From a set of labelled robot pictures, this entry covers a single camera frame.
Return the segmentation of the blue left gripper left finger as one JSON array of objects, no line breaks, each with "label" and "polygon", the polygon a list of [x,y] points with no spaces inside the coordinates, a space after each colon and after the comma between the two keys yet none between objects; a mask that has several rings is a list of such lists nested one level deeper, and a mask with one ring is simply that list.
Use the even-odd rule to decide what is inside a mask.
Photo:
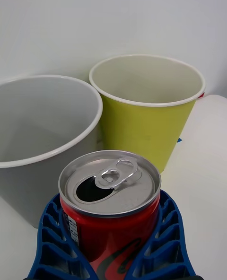
[{"label": "blue left gripper left finger", "polygon": [[36,255],[28,280],[97,280],[98,277],[63,225],[59,194],[40,218]]}]

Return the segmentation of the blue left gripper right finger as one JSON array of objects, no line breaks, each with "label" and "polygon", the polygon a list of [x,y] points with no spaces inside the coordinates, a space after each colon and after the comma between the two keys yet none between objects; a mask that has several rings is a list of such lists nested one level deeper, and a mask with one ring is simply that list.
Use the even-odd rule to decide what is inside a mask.
[{"label": "blue left gripper right finger", "polygon": [[162,190],[157,225],[125,279],[182,280],[195,275],[186,249],[182,216],[174,200]]}]

